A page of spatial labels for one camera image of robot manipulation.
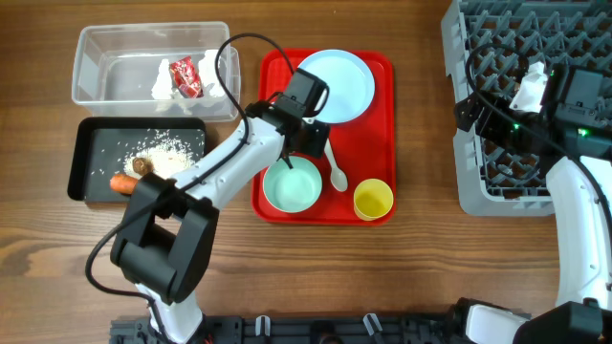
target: plastic bin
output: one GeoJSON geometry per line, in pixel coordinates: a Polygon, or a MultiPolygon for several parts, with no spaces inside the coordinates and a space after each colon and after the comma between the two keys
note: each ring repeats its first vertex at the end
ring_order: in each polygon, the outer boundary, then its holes
{"type": "MultiPolygon", "coordinates": [[[[517,47],[530,62],[576,64],[603,70],[612,85],[612,5],[591,1],[453,0],[442,19],[447,75],[452,78],[455,101],[471,93],[465,63],[471,49],[486,43],[517,47]]],[[[473,72],[482,89],[511,99],[514,80],[508,72],[518,63],[516,54],[488,49],[476,57],[473,72]]],[[[602,109],[612,98],[601,98],[602,109]]],[[[528,181],[492,173],[492,164],[506,154],[491,142],[458,129],[453,139],[459,201],[477,216],[545,216],[554,213],[543,176],[528,181]]],[[[529,172],[534,164],[519,164],[520,157],[506,154],[507,161],[529,172]]]]}
{"type": "MultiPolygon", "coordinates": [[[[194,99],[156,100],[151,96],[164,58],[172,63],[191,56],[197,66],[206,51],[217,50],[228,38],[230,30],[223,22],[87,27],[76,47],[73,101],[94,116],[233,120],[237,110],[225,95],[214,97],[205,91],[203,97],[194,99]]],[[[219,67],[228,89],[239,100],[237,51],[226,48],[219,67]]]]}

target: clear plastic container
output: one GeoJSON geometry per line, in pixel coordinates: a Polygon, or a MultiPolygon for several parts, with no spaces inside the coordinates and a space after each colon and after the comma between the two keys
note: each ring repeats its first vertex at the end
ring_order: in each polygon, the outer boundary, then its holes
{"type": "MultiPolygon", "coordinates": [[[[207,93],[207,85],[203,85],[205,95],[199,98],[157,100],[151,96],[164,58],[172,63],[191,56],[197,67],[206,51],[218,50],[228,38],[230,30],[223,22],[87,27],[76,47],[73,101],[94,116],[233,120],[237,110],[230,99],[207,93]]],[[[240,64],[234,48],[223,51],[219,68],[228,89],[239,101],[240,64]]]]}

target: yellow cup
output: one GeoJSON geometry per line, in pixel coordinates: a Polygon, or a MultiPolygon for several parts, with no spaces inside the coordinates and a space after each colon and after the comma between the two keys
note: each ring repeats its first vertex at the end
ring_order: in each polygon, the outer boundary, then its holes
{"type": "Polygon", "coordinates": [[[369,179],[355,189],[355,213],[364,221],[374,221],[389,213],[393,206],[393,191],[385,182],[369,179]]]}

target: carrot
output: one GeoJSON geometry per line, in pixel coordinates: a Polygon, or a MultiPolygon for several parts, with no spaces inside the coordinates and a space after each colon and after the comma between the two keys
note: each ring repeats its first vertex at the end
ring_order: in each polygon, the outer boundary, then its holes
{"type": "Polygon", "coordinates": [[[136,183],[138,183],[138,180],[134,177],[117,174],[111,178],[111,190],[124,195],[131,195],[134,192],[136,183]]]}

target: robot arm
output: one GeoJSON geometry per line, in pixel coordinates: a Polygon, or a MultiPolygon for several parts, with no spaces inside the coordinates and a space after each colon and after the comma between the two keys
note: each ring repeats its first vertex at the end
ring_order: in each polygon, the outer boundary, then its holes
{"type": "MultiPolygon", "coordinates": [[[[600,183],[606,198],[612,197],[612,164],[582,157],[582,163],[600,183]]],[[[557,216],[560,280],[556,305],[568,301],[598,301],[612,311],[612,252],[607,225],[593,185],[567,158],[546,175],[557,216]]]]}
{"type": "Polygon", "coordinates": [[[543,94],[531,95],[542,99],[538,116],[509,109],[509,102],[491,94],[474,93],[457,104],[459,129],[475,125],[476,132],[500,147],[540,156],[539,172],[546,174],[557,214],[561,273],[557,307],[550,312],[525,321],[476,302],[460,308],[462,323],[454,334],[481,344],[597,343],[602,334],[610,338],[612,251],[605,212],[611,209],[603,208],[600,198],[612,196],[612,134],[609,114],[599,111],[602,78],[602,73],[576,66],[553,66],[543,94]],[[521,121],[508,120],[506,113],[521,121]],[[579,162],[564,155],[580,157],[579,162]]]}
{"type": "MultiPolygon", "coordinates": [[[[581,161],[601,183],[606,197],[612,196],[610,161],[588,157],[582,157],[581,161]]],[[[593,186],[567,158],[551,168],[546,184],[557,214],[560,262],[557,308],[527,321],[489,304],[459,305],[466,318],[462,334],[474,343],[589,343],[585,337],[572,335],[581,333],[597,339],[603,327],[603,314],[612,311],[612,253],[593,186]],[[583,324],[568,326],[572,321],[583,324]]]]}
{"type": "MultiPolygon", "coordinates": [[[[170,202],[119,232],[111,261],[140,292],[156,300],[164,334],[173,343],[203,340],[204,317],[194,290],[208,267],[220,210],[256,173],[288,152],[322,156],[329,125],[303,119],[317,114],[325,92],[329,95],[323,81],[298,69],[274,104],[249,105],[248,116],[235,132],[196,164],[169,180],[150,173],[138,182],[124,217],[162,199],[170,202]],[[175,235],[156,225],[157,216],[179,218],[179,232],[175,235]]],[[[151,326],[159,333],[150,311],[151,326]]]]}

